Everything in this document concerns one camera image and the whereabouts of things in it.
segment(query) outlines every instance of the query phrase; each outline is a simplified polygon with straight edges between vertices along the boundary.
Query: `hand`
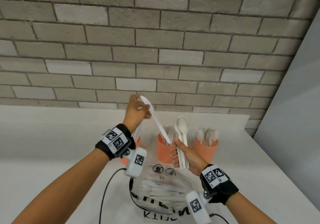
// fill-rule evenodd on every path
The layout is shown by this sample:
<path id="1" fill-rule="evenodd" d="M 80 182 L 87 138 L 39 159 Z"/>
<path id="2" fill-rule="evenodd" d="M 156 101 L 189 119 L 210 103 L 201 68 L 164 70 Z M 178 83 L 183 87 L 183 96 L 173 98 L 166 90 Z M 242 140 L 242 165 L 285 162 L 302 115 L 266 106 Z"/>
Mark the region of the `hand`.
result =
<path id="1" fill-rule="evenodd" d="M 205 169 L 208 163 L 198 153 L 196 153 L 196 151 L 192 149 L 190 145 L 188 145 L 187 147 L 178 138 L 174 138 L 174 145 L 176 145 L 183 151 L 186 159 L 189 161 L 189 164 L 190 164 L 189 170 L 194 175 L 200 176 L 201 172 L 203 171 L 203 169 Z M 170 156 L 174 157 L 172 159 L 172 164 L 174 165 L 175 168 L 178 168 L 180 165 L 179 165 L 177 149 L 173 150 L 170 153 Z"/>
<path id="2" fill-rule="evenodd" d="M 131 133 L 134 133 L 143 119 L 151 118 L 151 114 L 149 112 L 150 105 L 145 105 L 143 102 L 137 101 L 138 98 L 140 98 L 140 94 L 130 96 L 123 120 L 123 124 Z"/>

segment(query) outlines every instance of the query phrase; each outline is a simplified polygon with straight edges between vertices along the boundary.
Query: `orange cup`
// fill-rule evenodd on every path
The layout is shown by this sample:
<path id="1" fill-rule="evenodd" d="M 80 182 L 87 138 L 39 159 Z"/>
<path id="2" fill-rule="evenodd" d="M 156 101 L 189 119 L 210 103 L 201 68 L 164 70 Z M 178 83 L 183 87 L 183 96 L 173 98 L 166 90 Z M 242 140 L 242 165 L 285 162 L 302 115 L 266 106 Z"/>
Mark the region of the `orange cup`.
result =
<path id="1" fill-rule="evenodd" d="M 139 147 L 140 144 L 141 144 L 141 137 L 139 136 L 139 138 L 138 138 L 138 140 L 137 140 L 137 143 L 136 143 L 136 148 Z M 123 158 L 120 159 L 120 161 L 121 161 L 121 163 L 122 163 L 123 165 L 127 165 L 128 159 L 126 159 L 126 158 L 123 157 Z"/>
<path id="2" fill-rule="evenodd" d="M 172 163 L 173 157 L 170 157 L 170 153 L 175 149 L 174 145 L 162 144 L 162 137 L 158 134 L 158 151 L 157 156 L 160 162 L 164 164 Z"/>
<path id="3" fill-rule="evenodd" d="M 194 139 L 194 150 L 208 163 L 210 163 L 212 158 L 214 157 L 217 145 L 218 140 L 213 142 L 213 146 L 205 146 L 202 145 L 197 138 Z"/>

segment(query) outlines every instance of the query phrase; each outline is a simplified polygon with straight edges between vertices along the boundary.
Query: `forearm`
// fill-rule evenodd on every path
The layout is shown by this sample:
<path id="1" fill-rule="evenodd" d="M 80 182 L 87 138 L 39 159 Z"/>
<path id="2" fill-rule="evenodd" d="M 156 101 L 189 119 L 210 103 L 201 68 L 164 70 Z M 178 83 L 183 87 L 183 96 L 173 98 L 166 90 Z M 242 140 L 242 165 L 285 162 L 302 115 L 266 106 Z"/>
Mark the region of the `forearm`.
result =
<path id="1" fill-rule="evenodd" d="M 276 224 L 239 192 L 230 196 L 226 206 L 239 224 Z"/>
<path id="2" fill-rule="evenodd" d="M 93 150 L 42 190 L 12 224 L 65 223 L 108 161 L 104 152 Z"/>

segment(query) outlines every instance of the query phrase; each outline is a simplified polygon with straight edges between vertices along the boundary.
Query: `orange perforated container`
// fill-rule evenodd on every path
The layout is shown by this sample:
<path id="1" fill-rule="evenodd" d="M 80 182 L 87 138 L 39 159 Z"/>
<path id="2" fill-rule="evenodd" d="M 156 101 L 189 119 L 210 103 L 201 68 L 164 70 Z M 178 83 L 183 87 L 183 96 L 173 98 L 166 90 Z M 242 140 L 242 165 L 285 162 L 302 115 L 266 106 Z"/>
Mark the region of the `orange perforated container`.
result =
<path id="1" fill-rule="evenodd" d="M 138 140 L 137 140 L 136 147 L 139 147 L 140 144 L 141 144 L 141 137 L 139 136 L 139 138 L 138 138 Z M 122 163 L 123 165 L 127 165 L 128 159 L 126 159 L 126 158 L 121 158 L 120 161 L 121 161 L 121 163 Z"/>
<path id="2" fill-rule="evenodd" d="M 175 149 L 174 145 L 165 145 L 162 144 L 162 137 L 158 134 L 158 159 L 160 162 L 164 164 L 172 163 L 172 158 L 170 157 L 170 153 Z"/>
<path id="3" fill-rule="evenodd" d="M 214 157 L 217 145 L 218 140 L 214 141 L 213 146 L 202 145 L 197 138 L 194 140 L 194 150 L 208 163 L 210 163 L 212 158 Z"/>

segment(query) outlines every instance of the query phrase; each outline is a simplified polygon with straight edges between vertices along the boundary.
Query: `person's right arm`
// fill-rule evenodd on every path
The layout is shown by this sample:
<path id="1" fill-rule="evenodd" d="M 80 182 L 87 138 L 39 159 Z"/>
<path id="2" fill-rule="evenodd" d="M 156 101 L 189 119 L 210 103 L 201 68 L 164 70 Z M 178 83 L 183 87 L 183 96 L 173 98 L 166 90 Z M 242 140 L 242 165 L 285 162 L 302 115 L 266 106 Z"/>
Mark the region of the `person's right arm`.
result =
<path id="1" fill-rule="evenodd" d="M 186 159 L 189 161 L 190 171 L 193 174 L 200 176 L 208 163 L 190 146 L 186 147 L 177 138 L 174 140 L 175 144 L 183 151 Z M 172 160 L 174 167 L 178 168 L 179 159 L 177 157 L 177 149 L 171 152 L 171 157 L 174 157 Z M 239 224 L 276 224 L 274 220 L 268 217 L 239 192 L 229 197 L 226 201 L 226 207 L 230 210 Z"/>

